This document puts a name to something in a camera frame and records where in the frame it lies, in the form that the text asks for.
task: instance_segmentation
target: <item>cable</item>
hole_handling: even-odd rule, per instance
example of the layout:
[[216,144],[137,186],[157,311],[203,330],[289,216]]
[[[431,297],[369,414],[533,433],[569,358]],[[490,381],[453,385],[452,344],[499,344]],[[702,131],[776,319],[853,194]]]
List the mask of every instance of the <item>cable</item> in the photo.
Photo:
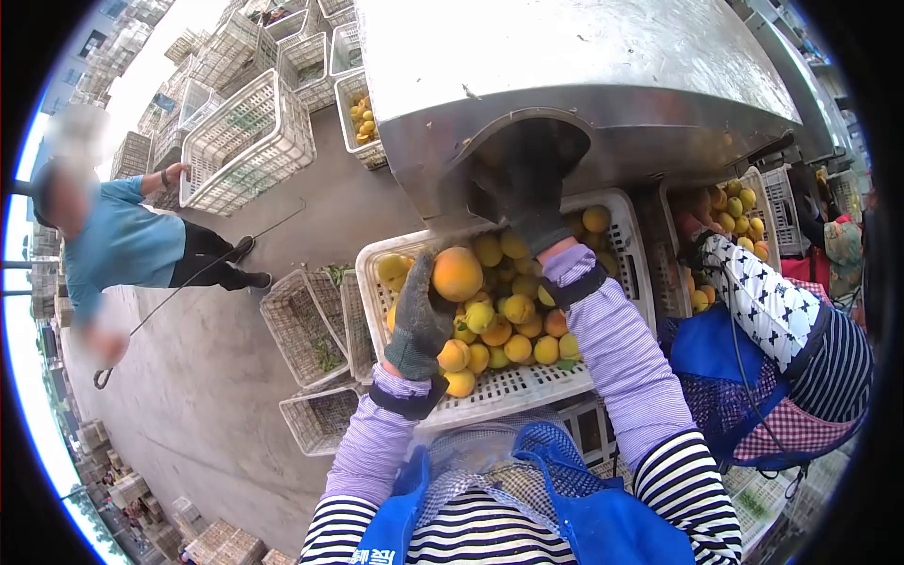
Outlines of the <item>cable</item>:
[[[266,228],[264,231],[262,231],[261,233],[259,233],[259,234],[256,235],[256,236],[254,236],[253,239],[256,240],[257,238],[263,236],[263,235],[266,234],[267,232],[276,229],[277,227],[279,227],[280,225],[282,225],[282,224],[285,223],[286,221],[291,220],[292,218],[294,218],[295,216],[297,216],[300,212],[302,212],[302,211],[307,207],[307,203],[305,202],[305,199],[303,199],[303,198],[299,198],[299,200],[301,201],[301,207],[300,207],[300,208],[298,208],[298,209],[295,210],[294,212],[290,213],[288,216],[286,216],[286,217],[283,218],[282,220],[276,222],[276,223],[273,224],[272,226]],[[151,316],[154,315],[154,314],[156,313],[157,310],[159,310],[161,307],[163,307],[164,304],[166,304],[167,302],[169,302],[170,298],[174,297],[174,296],[176,295],[177,292],[179,292],[179,291],[182,290],[183,288],[187,287],[187,286],[188,286],[188,283],[192,282],[198,275],[200,275],[201,273],[203,273],[203,272],[204,272],[205,270],[207,270],[208,268],[211,268],[211,267],[213,267],[214,265],[218,265],[218,264],[222,263],[223,260],[226,259],[231,253],[232,253],[232,251],[229,251],[229,252],[226,253],[225,255],[222,255],[221,257],[218,257],[217,260],[215,260],[213,263],[211,263],[210,265],[207,265],[206,267],[202,268],[201,270],[199,270],[199,271],[196,272],[195,274],[191,275],[191,276],[188,278],[188,280],[186,280],[184,283],[182,283],[181,285],[179,285],[179,287],[177,287],[176,290],[174,290],[172,293],[170,293],[170,295],[169,295],[168,297],[164,298],[163,301],[162,301],[160,304],[158,304],[157,306],[155,306],[154,309],[151,310],[151,311],[148,313],[148,315],[146,315],[145,318],[144,318],[143,320],[141,320],[141,322],[139,322],[138,325],[135,326],[135,329],[133,329],[131,332],[128,333],[129,337],[131,337],[132,335],[135,335],[135,333],[136,333],[138,330],[141,329],[141,326],[143,326],[143,325],[147,322],[147,320],[151,319]],[[104,373],[104,370],[101,369],[100,371],[95,372],[95,373],[94,373],[94,387],[95,387],[96,389],[98,389],[99,391],[102,391],[102,390],[107,386],[107,383],[108,383],[109,380],[110,380],[110,374],[113,373],[113,369],[115,369],[115,368],[116,368],[116,365],[114,365],[114,366],[112,366],[112,367],[110,367],[109,369],[106,370],[106,373],[107,373],[107,374],[106,374],[106,378],[105,378],[103,381],[100,380],[100,375]]]
[[[772,438],[772,440],[776,442],[776,445],[781,450],[781,452],[783,454],[785,454],[785,456],[787,457],[788,450],[785,448],[785,444],[783,444],[781,442],[781,440],[778,439],[778,436],[776,436],[775,432],[772,431],[772,428],[766,423],[766,419],[763,418],[763,415],[760,413],[759,408],[757,407],[757,403],[753,400],[753,392],[750,391],[750,385],[747,382],[747,374],[744,372],[744,363],[740,359],[740,348],[738,346],[738,330],[737,330],[737,328],[735,328],[735,321],[733,319],[731,319],[731,297],[734,293],[729,291],[725,294],[728,295],[729,323],[731,324],[731,340],[732,340],[732,342],[734,342],[735,355],[738,358],[738,369],[740,370],[740,379],[744,385],[744,392],[745,392],[745,394],[747,394],[747,400],[750,403],[750,407],[753,409],[754,413],[757,415],[757,418],[759,418],[759,421],[762,422],[763,428],[766,429],[766,432],[769,434],[769,436]],[[800,485],[800,482],[802,480],[804,480],[804,478],[806,477],[806,472],[807,472],[807,469],[809,468],[809,466],[810,466],[809,461],[800,465],[800,470],[797,472],[797,477],[795,478],[794,482],[791,485],[789,485],[788,488],[785,490],[785,498],[786,499],[790,500],[795,497],[795,495],[797,494],[797,486]],[[778,472],[776,472],[775,476],[770,477],[770,476],[766,475],[765,473],[763,473],[763,471],[760,471],[759,469],[757,469],[757,470],[759,471],[759,473],[762,476],[764,476],[767,479],[774,479],[774,478],[778,477]],[[794,490],[792,491],[791,495],[788,495],[788,489],[790,489],[792,486],[794,487]]]

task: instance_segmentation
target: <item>white patterned sleeve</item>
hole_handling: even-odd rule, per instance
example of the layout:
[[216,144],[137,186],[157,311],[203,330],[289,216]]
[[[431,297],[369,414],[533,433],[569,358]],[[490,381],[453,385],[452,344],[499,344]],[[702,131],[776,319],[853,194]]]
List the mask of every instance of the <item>white patterned sleeve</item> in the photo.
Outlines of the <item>white patterned sleeve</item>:
[[810,337],[819,298],[795,287],[747,249],[719,234],[700,246],[703,273],[738,322],[784,372]]

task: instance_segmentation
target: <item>blue apron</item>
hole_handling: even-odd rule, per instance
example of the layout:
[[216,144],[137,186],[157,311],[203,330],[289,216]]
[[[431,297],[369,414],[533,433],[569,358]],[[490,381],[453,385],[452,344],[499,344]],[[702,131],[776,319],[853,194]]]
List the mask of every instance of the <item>blue apron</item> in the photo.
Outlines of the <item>blue apron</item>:
[[[694,563],[687,534],[626,493],[622,479],[593,475],[567,432],[549,422],[524,426],[514,455],[543,472],[560,533],[575,559],[592,563]],[[374,515],[351,563],[401,565],[423,510],[430,477],[427,449],[417,447],[393,495]]]

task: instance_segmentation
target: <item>hat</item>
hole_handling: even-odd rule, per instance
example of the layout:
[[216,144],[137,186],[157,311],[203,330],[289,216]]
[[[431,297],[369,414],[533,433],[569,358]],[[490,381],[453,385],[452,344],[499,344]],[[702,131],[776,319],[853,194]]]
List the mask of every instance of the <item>hat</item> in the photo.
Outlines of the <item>hat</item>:
[[45,228],[56,228],[43,215],[51,209],[51,185],[59,170],[60,167],[51,159],[38,169],[31,182],[34,218]]

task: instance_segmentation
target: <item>gray glove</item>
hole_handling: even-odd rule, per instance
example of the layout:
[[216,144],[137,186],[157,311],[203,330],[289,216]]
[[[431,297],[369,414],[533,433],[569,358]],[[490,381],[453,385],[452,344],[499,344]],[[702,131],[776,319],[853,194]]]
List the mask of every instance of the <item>gray glove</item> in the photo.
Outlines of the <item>gray glove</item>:
[[392,341],[383,350],[408,381],[427,381],[437,374],[437,355],[452,335],[456,305],[430,291],[437,250],[418,255],[396,305]]
[[472,179],[496,197],[503,215],[536,257],[573,235],[559,212],[562,178],[589,149],[576,127],[525,119],[477,148]]

